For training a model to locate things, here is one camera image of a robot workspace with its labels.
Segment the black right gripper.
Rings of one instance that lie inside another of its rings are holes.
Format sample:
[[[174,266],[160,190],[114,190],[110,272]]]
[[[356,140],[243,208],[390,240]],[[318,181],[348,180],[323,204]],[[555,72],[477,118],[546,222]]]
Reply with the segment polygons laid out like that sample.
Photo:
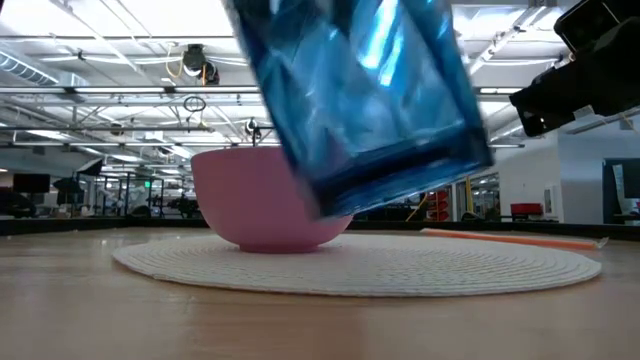
[[[605,116],[639,105],[639,0],[581,0],[554,31],[577,64],[549,69],[509,96],[528,137],[574,121],[587,105]]]

